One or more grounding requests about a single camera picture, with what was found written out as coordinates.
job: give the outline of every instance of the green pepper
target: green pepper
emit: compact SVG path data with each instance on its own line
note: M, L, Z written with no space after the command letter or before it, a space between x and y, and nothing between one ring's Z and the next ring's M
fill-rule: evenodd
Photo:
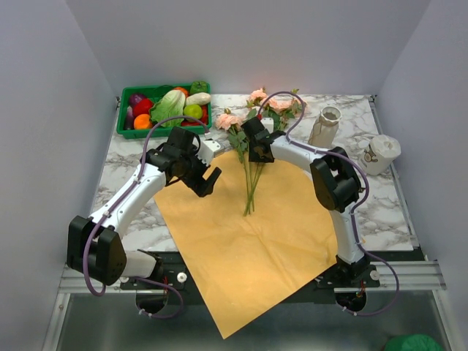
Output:
M190 86L190 95L193 95L196 93L208 93L208 83L202 80L193 82L192 85Z

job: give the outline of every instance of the lettuce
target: lettuce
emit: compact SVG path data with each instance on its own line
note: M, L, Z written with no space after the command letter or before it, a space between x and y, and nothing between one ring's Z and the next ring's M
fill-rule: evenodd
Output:
M171 90L163 96L150 110L151 122L156 124L168 117L184 114L185 95L180 90ZM162 124L162 127L180 126L183 119L174 119Z

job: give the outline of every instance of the bolt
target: bolt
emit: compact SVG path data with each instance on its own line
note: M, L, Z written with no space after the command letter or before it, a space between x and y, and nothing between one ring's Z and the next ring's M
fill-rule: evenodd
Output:
M379 280L380 278L380 273L377 271L372 271L369 276L371 277L372 280Z
M184 272L177 274L177 281L179 283L184 283L187 280L187 275Z

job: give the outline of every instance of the pink flower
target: pink flower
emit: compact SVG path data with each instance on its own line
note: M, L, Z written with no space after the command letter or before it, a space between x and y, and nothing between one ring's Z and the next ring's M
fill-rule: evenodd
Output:
M277 100L275 99L274 97L272 97L271 99L269 99L266 103L266 105L269 105L271 108L273 108L273 110L276 112L276 113L280 113L284 110L286 110L287 108L290 108L291 105L293 104L294 100Z
M228 130L233 124L242 124L244 119L245 117L243 116L233 116L228 115L227 113L223 113L222 115L218 116L214 124L217 129Z
M266 97L267 94L263 91L263 89L258 89L250 94L249 100L255 101L256 99L265 99Z

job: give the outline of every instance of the green apple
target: green apple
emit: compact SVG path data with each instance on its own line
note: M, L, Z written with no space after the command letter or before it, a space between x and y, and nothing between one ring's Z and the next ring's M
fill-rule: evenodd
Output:
M199 105L187 105L184 108L184 116L200 119L203 116L202 108Z

